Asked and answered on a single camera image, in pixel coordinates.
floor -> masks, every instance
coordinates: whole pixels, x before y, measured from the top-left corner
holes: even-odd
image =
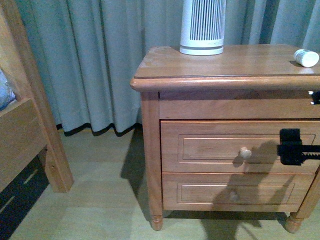
[[[296,234],[285,213],[165,212],[163,229],[148,222],[142,130],[118,137],[83,130],[62,142],[74,177],[68,193],[49,186],[11,240],[317,240],[320,204]]]

white bottle cap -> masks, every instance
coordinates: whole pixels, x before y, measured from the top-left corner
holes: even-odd
[[[313,67],[319,61],[318,53],[306,49],[297,50],[293,57],[298,64],[306,68]]]

nightstand top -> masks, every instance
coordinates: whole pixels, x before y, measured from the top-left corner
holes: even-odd
[[[137,91],[283,89],[320,87],[320,63],[302,67],[289,45],[229,45],[219,55],[196,56],[169,46],[153,47],[131,86]]]

drawer panel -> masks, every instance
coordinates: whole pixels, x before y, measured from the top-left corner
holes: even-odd
[[[160,92],[161,119],[316,119],[306,90]]]
[[[282,165],[279,132],[300,128],[305,145],[319,145],[318,121],[161,121],[162,170],[211,173],[315,173],[320,161]],[[241,157],[241,149],[251,151]]]
[[[163,206],[166,210],[296,211],[314,176],[164,172]]]

wooden bed frame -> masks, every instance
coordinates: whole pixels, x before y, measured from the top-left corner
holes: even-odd
[[[0,67],[17,102],[0,111],[0,192],[39,156],[54,192],[74,182],[14,0],[0,0]]]

